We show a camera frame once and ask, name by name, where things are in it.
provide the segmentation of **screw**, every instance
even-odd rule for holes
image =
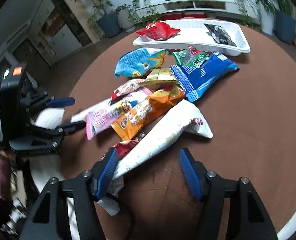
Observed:
[[[85,178],[90,176],[90,171],[86,170],[82,172],[82,176],[84,176]]]
[[[57,178],[51,178],[51,179],[49,180],[49,183],[50,183],[51,185],[53,185],[53,184],[56,184],[57,181],[58,181]]]
[[[249,179],[246,177],[242,177],[240,180],[243,184],[247,184],[249,182]]]
[[[208,177],[213,178],[213,177],[216,176],[216,172],[214,172],[214,171],[207,171],[207,175],[208,175]]]

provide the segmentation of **orange light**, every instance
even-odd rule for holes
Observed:
[[[18,76],[21,74],[22,67],[15,67],[13,70],[13,76]]]

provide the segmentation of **white plastic tray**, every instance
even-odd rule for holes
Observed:
[[[193,45],[196,49],[219,51],[231,56],[250,52],[249,44],[241,28],[236,23],[207,19],[183,19],[163,22],[169,24],[172,28],[179,28],[180,32],[166,41],[155,41],[147,36],[140,36],[134,40],[133,45],[157,49],[187,49],[189,45]],[[222,26],[237,47],[216,43],[204,23]]]

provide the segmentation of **green candy wrapper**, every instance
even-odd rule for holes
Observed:
[[[177,65],[197,68],[199,68],[210,57],[208,53],[197,50],[193,46],[189,46],[188,49],[184,49],[180,52],[173,52],[172,54]]]

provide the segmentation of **orange snack bag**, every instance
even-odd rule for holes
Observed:
[[[184,97],[185,93],[176,85],[157,90],[111,126],[123,141],[131,140],[142,127],[163,115]]]

